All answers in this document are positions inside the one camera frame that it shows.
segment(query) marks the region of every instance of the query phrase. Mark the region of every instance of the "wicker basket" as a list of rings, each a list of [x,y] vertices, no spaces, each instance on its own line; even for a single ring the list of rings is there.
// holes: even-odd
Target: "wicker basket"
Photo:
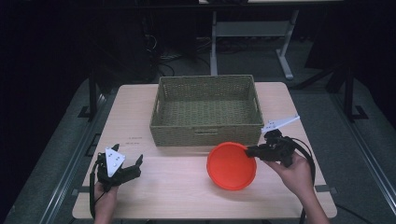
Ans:
[[[150,123],[157,147],[256,145],[262,126],[253,76],[160,79]]]

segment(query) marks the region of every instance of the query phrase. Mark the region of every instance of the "white tag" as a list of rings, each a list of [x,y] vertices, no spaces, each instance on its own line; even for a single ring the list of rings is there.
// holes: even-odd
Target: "white tag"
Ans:
[[[299,119],[300,116],[298,114],[294,115],[294,117],[286,118],[286,119],[276,119],[276,120],[268,120],[268,123],[262,128],[262,133],[267,133],[272,130],[283,127],[293,121]]]
[[[113,176],[125,161],[125,156],[111,147],[106,148],[106,164],[108,177]]]

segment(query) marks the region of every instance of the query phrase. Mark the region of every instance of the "floor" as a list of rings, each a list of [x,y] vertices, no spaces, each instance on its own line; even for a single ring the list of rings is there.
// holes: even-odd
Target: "floor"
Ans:
[[[294,79],[286,80],[275,54],[275,49],[281,46],[282,41],[282,38],[238,40],[238,44],[232,48],[243,46],[241,50],[219,53],[219,74],[250,74],[257,82],[278,81],[293,86],[320,72],[304,67],[312,43],[293,41],[287,59]],[[209,75],[207,62],[207,50],[200,53],[196,61],[185,58],[163,61],[167,66],[160,66],[158,77],[172,76],[173,72],[175,76]],[[395,129],[376,107],[370,92],[358,80],[355,80],[353,104],[360,105],[368,119],[350,122],[342,111],[343,89],[338,93],[327,93],[325,85],[328,79],[325,77],[303,90],[290,91],[290,95],[338,206],[338,215],[332,219],[332,223],[396,223],[396,211],[390,206],[394,197],[387,196],[395,195]],[[117,88],[101,95],[98,114],[93,121],[88,122],[87,118],[78,117],[81,108],[89,105],[88,81],[81,83],[5,223],[92,223],[92,220],[73,219],[72,209],[92,160],[89,154],[95,150],[95,143],[100,139],[116,95]],[[274,224],[298,222],[269,221]],[[156,222],[205,223],[204,220]],[[146,223],[146,220],[116,219],[113,223]],[[210,223],[262,222],[211,220]]]

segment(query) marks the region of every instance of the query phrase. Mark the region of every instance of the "gray carpet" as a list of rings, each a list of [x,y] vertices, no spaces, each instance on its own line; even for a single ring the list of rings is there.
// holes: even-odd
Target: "gray carpet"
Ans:
[[[256,81],[282,81],[287,85],[295,85],[312,77],[319,72],[316,69],[304,68],[304,62],[310,50],[311,43],[306,41],[292,42],[287,54],[291,71],[295,78],[286,80],[280,70],[276,59],[275,49],[282,44],[282,39],[277,41],[253,42],[248,48],[235,54],[219,54],[219,74],[251,74]],[[208,53],[200,54],[202,60],[208,62]],[[168,65],[175,70],[176,76],[202,76],[209,75],[209,67],[202,60],[188,59],[174,60]],[[171,75],[171,70],[162,66],[166,75]],[[396,223],[396,216],[387,203],[381,189],[362,156],[359,143],[353,137],[345,116],[339,110],[338,99],[343,93],[329,94],[324,90],[328,78],[316,82],[303,91],[291,91],[291,97],[301,116],[304,128],[315,150],[321,171],[331,188],[335,189],[332,195],[334,201],[345,208],[371,220],[373,223]],[[396,158],[396,132],[375,106],[370,92],[359,81],[355,82],[354,105],[361,105],[369,119],[357,120],[353,125],[375,155],[378,163],[387,174],[390,182],[396,183],[394,174]],[[39,163],[32,172],[31,177],[24,186],[14,208],[5,223],[23,224],[39,223],[50,203],[51,196],[59,186],[70,158],[73,157],[78,146],[84,150],[89,148],[92,139],[97,142],[106,117],[111,109],[117,89],[106,95],[106,102],[100,107],[98,115],[91,123],[88,119],[78,118],[78,113],[83,106],[89,104],[88,82],[85,81],[76,92],[64,118],[50,139]],[[84,156],[83,152],[76,161],[73,161],[77,170],[70,175],[72,181],[64,190],[62,203],[53,211],[53,219],[49,223],[92,223],[91,220],[74,220],[72,209],[77,199],[75,189],[79,189],[87,172],[91,157]],[[298,220],[270,220],[274,224],[298,223]],[[145,223],[146,220],[114,220],[114,223]],[[174,221],[159,220],[163,223],[205,223],[203,220]],[[212,220],[210,223],[261,223],[259,220]],[[338,215],[332,223],[365,223],[343,209],[338,208]]]

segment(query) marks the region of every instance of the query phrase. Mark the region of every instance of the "table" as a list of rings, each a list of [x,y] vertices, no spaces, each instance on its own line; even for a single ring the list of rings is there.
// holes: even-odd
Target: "table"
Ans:
[[[274,3],[323,3],[337,2],[343,0],[249,0],[249,5],[274,4]],[[206,0],[200,0],[200,4],[207,4]],[[276,57],[279,60],[283,74],[286,79],[293,79],[286,59],[291,35],[297,21],[299,10],[294,9],[288,21],[217,21],[217,12],[213,12],[212,21],[212,46],[210,52],[210,75],[218,75],[218,64],[216,57],[216,38],[219,36],[283,36],[284,43],[280,49],[276,50]]]
[[[297,111],[285,84],[255,83],[264,120],[283,119]],[[221,189],[206,171],[206,159],[214,146],[156,147],[149,123],[157,84],[121,86],[109,113],[83,187],[89,186],[89,173],[98,152],[120,144],[126,155],[123,167],[134,165],[144,155],[142,175],[120,186],[114,218],[130,219],[264,219],[298,218],[302,206],[279,176],[257,160],[253,182],[242,190]],[[280,131],[286,136],[309,141],[300,120]],[[317,165],[316,185],[326,185]],[[336,216],[329,191],[317,192],[328,217]],[[89,193],[80,192],[73,209],[75,218],[92,218]]]

